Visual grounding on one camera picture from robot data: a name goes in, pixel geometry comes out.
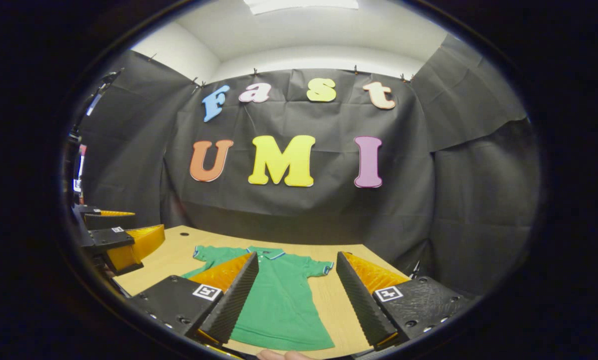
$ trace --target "screw hole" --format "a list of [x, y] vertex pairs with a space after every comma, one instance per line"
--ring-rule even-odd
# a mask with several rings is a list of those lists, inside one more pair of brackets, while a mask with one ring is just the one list
[[185, 325], [189, 325], [189, 323], [191, 323], [190, 319], [188, 319], [187, 317], [182, 317], [182, 316], [178, 317], [178, 321], [181, 324], [185, 324]]

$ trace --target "blue letter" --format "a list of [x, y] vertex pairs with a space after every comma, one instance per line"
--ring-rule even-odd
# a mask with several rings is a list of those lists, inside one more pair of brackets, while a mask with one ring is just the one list
[[221, 112], [219, 105], [223, 105], [223, 103], [225, 103], [225, 95], [223, 95], [223, 93], [229, 89], [230, 87], [228, 85], [223, 85], [217, 91], [206, 96], [202, 101], [202, 103], [205, 104], [205, 118], [203, 119], [204, 123], [207, 123], [210, 121], [210, 119], [217, 116]]

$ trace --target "white ceiling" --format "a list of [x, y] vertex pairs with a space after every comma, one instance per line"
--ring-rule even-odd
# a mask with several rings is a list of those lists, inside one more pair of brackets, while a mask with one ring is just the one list
[[253, 15], [243, 0], [213, 0], [177, 20], [222, 62], [296, 46], [353, 46], [422, 62], [445, 30], [390, 0], [359, 0], [359, 9], [304, 7]]

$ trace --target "ceiling light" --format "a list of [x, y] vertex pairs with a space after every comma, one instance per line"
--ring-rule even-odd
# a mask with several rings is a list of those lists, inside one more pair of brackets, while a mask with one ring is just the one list
[[243, 0], [252, 11], [252, 14], [273, 12], [274, 10], [307, 8], [307, 7], [331, 7], [342, 9], [359, 9], [357, 0]]

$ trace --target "white wall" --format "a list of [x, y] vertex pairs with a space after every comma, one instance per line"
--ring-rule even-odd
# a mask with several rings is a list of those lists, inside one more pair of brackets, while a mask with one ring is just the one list
[[184, 27], [171, 22], [132, 47], [132, 50], [178, 71], [196, 82], [210, 82], [219, 58]]
[[404, 74], [409, 79], [424, 62], [403, 55], [347, 46], [302, 46], [248, 54], [229, 59], [214, 71], [209, 83], [252, 74], [253, 68], [265, 71], [283, 69], [344, 69], [393, 76]]

